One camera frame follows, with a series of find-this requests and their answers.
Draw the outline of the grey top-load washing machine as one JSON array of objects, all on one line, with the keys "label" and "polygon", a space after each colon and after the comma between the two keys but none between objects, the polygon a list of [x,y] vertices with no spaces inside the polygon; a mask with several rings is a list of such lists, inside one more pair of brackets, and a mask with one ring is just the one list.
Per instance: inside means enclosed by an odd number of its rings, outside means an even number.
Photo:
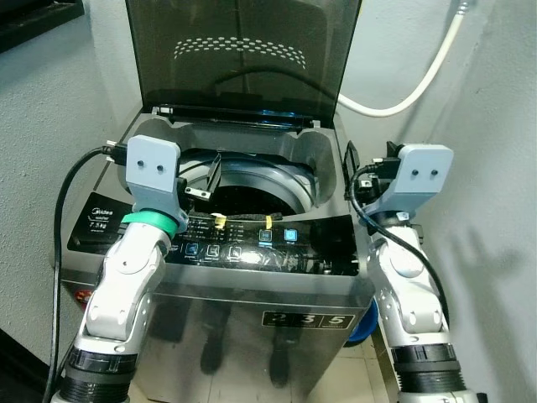
[{"label": "grey top-load washing machine", "polygon": [[[172,107],[138,113],[119,139],[166,139],[188,154],[222,154],[222,181],[278,196],[299,219],[352,218],[356,275],[291,274],[168,264],[129,385],[150,403],[306,403],[371,306],[363,241],[349,207],[341,132],[313,122],[195,120]],[[264,311],[354,315],[347,329],[265,327]]]}]

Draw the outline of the black washer control panel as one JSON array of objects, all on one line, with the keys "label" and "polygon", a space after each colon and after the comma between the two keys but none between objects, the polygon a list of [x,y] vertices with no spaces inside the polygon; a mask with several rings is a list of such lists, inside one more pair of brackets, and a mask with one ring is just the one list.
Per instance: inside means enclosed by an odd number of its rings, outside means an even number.
[{"label": "black washer control panel", "polygon": [[[226,186],[211,201],[191,204],[188,228],[172,239],[169,264],[291,274],[353,276],[357,245],[348,215],[299,219],[278,196],[247,186]],[[227,216],[226,230],[212,212]],[[266,231],[266,215],[274,219]]]}]

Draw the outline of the dark tinted washer lid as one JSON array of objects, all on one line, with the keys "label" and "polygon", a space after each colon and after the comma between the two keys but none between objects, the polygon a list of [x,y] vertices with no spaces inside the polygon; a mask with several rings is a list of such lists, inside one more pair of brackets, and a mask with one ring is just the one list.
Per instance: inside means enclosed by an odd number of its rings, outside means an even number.
[{"label": "dark tinted washer lid", "polygon": [[332,127],[363,0],[124,0],[142,110]]}]

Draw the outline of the black number label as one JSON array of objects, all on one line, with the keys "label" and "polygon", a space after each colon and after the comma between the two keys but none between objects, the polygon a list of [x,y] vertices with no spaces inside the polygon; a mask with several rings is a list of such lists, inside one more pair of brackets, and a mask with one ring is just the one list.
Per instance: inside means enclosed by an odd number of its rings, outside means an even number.
[{"label": "black number label", "polygon": [[317,314],[317,312],[264,311],[265,327],[314,327],[315,329],[347,329],[354,322],[354,315]]}]

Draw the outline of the blue plastic basin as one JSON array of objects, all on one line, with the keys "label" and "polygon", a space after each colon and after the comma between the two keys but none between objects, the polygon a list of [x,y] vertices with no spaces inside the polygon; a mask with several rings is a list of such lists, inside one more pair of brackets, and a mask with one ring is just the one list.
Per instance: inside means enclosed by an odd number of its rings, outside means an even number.
[{"label": "blue plastic basin", "polygon": [[354,327],[353,333],[347,339],[345,347],[353,347],[360,345],[366,338],[371,337],[373,331],[378,327],[378,306],[377,302],[373,301],[371,306],[365,311],[360,322]]}]

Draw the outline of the black window frame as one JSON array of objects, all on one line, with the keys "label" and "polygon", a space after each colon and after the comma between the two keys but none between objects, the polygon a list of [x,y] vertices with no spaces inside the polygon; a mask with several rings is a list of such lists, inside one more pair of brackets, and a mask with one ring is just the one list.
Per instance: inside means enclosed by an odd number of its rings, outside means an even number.
[{"label": "black window frame", "polygon": [[84,14],[83,0],[0,0],[0,54]]}]

